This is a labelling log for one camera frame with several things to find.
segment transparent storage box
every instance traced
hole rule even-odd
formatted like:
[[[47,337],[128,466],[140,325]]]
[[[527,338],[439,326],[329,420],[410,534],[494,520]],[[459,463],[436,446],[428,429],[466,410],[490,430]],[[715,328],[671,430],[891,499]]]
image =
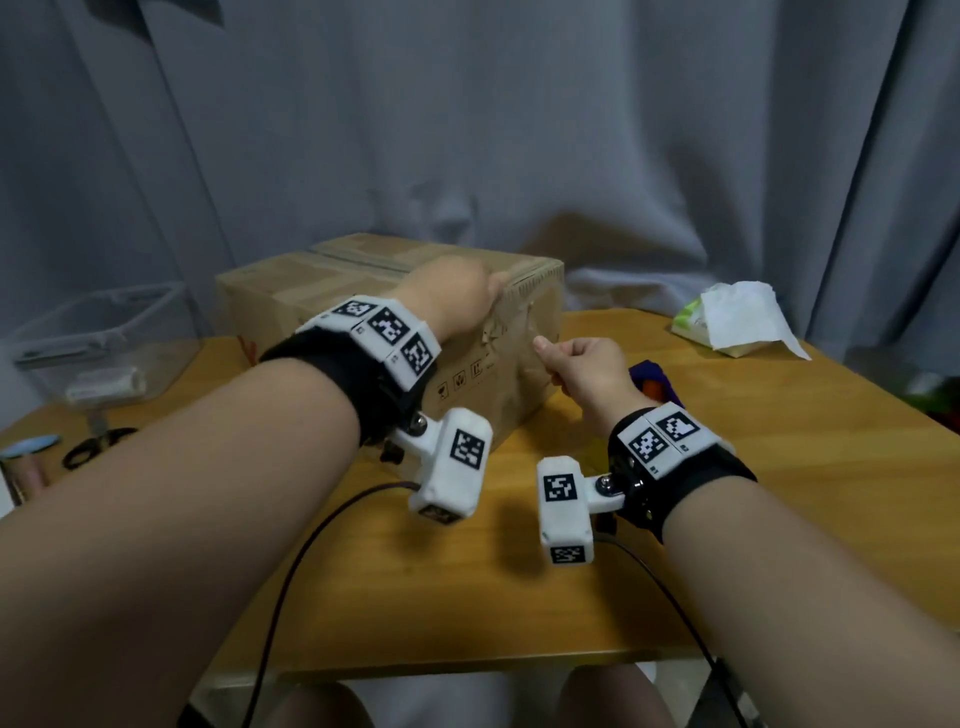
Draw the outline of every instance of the transparent storage box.
[[[97,291],[5,341],[13,365],[77,409],[149,400],[200,349],[183,283]]]

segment white tissue paper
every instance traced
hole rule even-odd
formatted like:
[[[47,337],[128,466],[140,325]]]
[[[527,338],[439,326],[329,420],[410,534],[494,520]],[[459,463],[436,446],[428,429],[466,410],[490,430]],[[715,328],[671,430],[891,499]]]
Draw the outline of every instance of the white tissue paper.
[[[711,286],[674,317],[670,330],[729,356],[782,341],[801,359],[810,358],[783,318],[774,289],[759,280]]]

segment black scissors handle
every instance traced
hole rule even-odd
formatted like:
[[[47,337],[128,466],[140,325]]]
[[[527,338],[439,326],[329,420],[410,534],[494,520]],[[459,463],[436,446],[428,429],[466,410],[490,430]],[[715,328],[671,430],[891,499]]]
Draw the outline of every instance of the black scissors handle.
[[[67,452],[60,461],[68,471],[75,471],[118,442],[136,432],[136,427],[116,427],[109,429],[101,437],[88,437],[75,448]]]

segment curtain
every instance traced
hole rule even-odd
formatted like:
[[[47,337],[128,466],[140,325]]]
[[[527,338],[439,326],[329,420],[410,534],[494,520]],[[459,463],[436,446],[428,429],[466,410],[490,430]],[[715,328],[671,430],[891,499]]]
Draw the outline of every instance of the curtain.
[[[952,0],[0,12],[6,327],[148,279],[212,316],[216,273],[372,230],[560,257],[570,307],[763,279],[834,357],[960,374]]]

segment purple object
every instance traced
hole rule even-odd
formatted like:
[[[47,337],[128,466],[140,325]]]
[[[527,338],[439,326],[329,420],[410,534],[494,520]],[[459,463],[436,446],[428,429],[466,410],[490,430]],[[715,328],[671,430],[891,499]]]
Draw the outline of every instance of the purple object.
[[[641,392],[643,391],[643,382],[647,379],[659,382],[668,400],[680,407],[684,406],[684,403],[677,397],[677,393],[673,391],[673,385],[670,384],[670,380],[666,378],[666,374],[663,373],[660,364],[656,364],[650,361],[650,359],[645,359],[630,368],[630,379],[633,380],[634,386]]]

